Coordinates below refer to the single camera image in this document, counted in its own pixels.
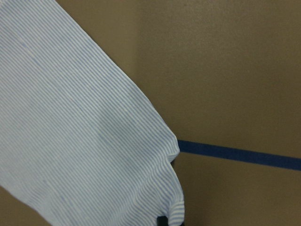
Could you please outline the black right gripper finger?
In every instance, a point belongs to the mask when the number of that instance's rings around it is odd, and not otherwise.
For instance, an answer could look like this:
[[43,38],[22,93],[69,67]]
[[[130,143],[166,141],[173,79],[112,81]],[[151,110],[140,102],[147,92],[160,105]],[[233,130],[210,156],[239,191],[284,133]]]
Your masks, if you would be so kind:
[[168,218],[166,216],[157,217],[157,226],[168,226]]

